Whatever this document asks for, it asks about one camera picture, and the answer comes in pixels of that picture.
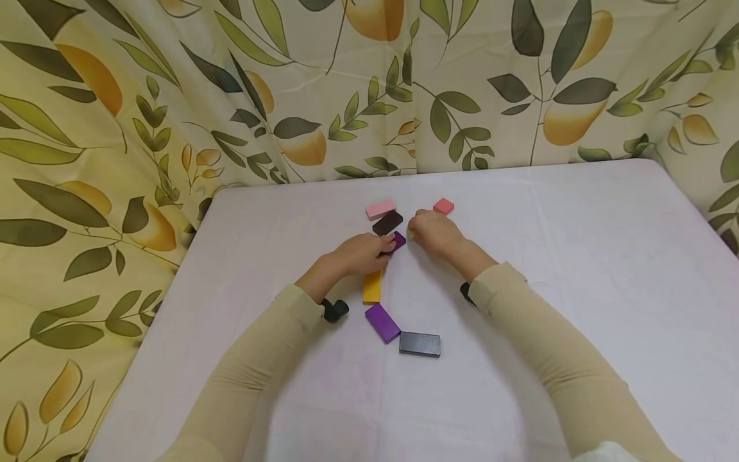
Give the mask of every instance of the leaf pattern curtain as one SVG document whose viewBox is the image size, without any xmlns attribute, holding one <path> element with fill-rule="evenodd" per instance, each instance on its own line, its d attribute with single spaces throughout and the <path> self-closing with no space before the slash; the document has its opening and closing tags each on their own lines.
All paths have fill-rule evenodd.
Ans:
<svg viewBox="0 0 739 462">
<path fill-rule="evenodd" d="M 739 251 L 736 1 L 0 12 L 0 461 L 84 458 L 221 188 L 651 157 Z"/>
</svg>

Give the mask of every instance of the white table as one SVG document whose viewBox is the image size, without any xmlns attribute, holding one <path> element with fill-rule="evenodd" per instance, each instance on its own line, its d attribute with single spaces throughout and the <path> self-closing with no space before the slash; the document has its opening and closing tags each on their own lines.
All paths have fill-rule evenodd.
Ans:
<svg viewBox="0 0 739 462">
<path fill-rule="evenodd" d="M 463 231 L 585 333 L 682 458 L 739 454 L 739 262 L 656 164 L 625 160 L 219 193 L 87 460 L 160 455 L 228 345 L 391 196 L 406 221 L 455 202 Z M 431 359 L 384 345 L 361 280 L 341 282 L 328 298 L 348 319 L 270 388 L 244 460 L 567 461 L 547 395 L 460 283 L 411 242 L 386 273 L 401 329 L 441 335 Z"/>
</svg>

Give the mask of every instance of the printed lemon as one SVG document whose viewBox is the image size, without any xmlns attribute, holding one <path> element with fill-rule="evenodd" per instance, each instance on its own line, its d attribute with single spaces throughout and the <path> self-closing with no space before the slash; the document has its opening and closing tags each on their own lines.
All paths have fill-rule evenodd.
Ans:
<svg viewBox="0 0 739 462">
<path fill-rule="evenodd" d="M 275 100 L 274 98 L 272 98 L 270 87 L 267 86 L 267 83 L 264 81 L 264 79 L 259 77 L 259 74 L 255 74 L 251 71 L 246 71 L 246 76 L 248 77 L 251 84 L 254 85 L 254 89 L 256 90 L 259 99 L 262 101 L 265 112 L 269 114 L 270 112 L 272 112 L 273 109 L 275 109 Z"/>
<path fill-rule="evenodd" d="M 169 252 L 177 248 L 177 240 L 174 238 L 174 228 L 157 207 L 148 202 L 143 203 L 143 207 L 149 214 L 149 222 L 141 231 L 131 234 L 138 245 L 156 250 L 159 252 Z"/>
<path fill-rule="evenodd" d="M 590 23 L 590 30 L 588 30 L 588 37 L 585 39 L 585 45 L 580 50 L 580 54 L 575 60 L 575 64 L 572 65 L 572 68 L 578 69 L 583 67 L 591 59 L 595 58 L 600 50 L 603 50 L 603 47 L 605 47 L 612 30 L 613 16 L 608 11 L 600 10 L 593 13 L 593 19 Z"/>
<path fill-rule="evenodd" d="M 58 44 L 56 48 L 105 107 L 113 115 L 118 115 L 123 105 L 123 95 L 120 93 L 118 82 L 105 64 L 89 52 L 71 45 Z"/>
<path fill-rule="evenodd" d="M 372 40 L 393 41 L 403 25 L 403 0 L 344 0 L 354 29 Z"/>
<path fill-rule="evenodd" d="M 287 158 L 300 166 L 319 166 L 326 158 L 326 137 L 321 130 L 277 143 Z"/>
<path fill-rule="evenodd" d="M 544 115 L 544 136 L 556 146 L 576 143 L 605 109 L 607 100 L 591 104 L 552 103 Z"/>
<path fill-rule="evenodd" d="M 65 183 L 58 185 L 58 187 L 64 191 L 71 192 L 75 196 L 92 205 L 92 207 L 102 215 L 109 214 L 113 208 L 110 203 L 110 199 L 108 199 L 105 193 L 82 181 L 66 181 Z"/>
</svg>

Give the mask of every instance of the beige sleeve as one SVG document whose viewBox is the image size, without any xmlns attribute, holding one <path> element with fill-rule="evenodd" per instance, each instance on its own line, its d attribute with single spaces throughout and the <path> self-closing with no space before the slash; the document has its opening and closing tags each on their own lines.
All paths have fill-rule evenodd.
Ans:
<svg viewBox="0 0 739 462">
<path fill-rule="evenodd" d="M 643 462 L 679 461 L 600 352 L 508 263 L 479 275 L 470 298 L 549 394 L 573 458 L 612 441 Z"/>
<path fill-rule="evenodd" d="M 323 314 L 301 288 L 288 285 L 224 353 L 157 461 L 240 462 L 262 391 Z"/>
</svg>

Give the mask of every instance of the wooden block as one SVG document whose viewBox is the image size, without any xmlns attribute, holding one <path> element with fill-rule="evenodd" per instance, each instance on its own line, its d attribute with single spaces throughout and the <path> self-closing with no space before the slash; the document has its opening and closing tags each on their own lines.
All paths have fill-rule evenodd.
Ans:
<svg viewBox="0 0 739 462">
<path fill-rule="evenodd" d="M 364 294 L 362 296 L 362 303 L 365 305 L 374 305 L 375 303 L 379 303 L 381 293 L 382 270 L 367 274 L 364 277 Z"/>
<path fill-rule="evenodd" d="M 434 204 L 434 210 L 449 215 L 454 210 L 454 203 L 442 197 L 439 202 Z"/>
<path fill-rule="evenodd" d="M 391 210 L 395 210 L 395 203 L 392 199 L 386 199 L 376 204 L 368 205 L 365 211 L 367 212 L 367 218 L 370 220 L 376 220 L 382 218 L 385 214 Z"/>
</svg>

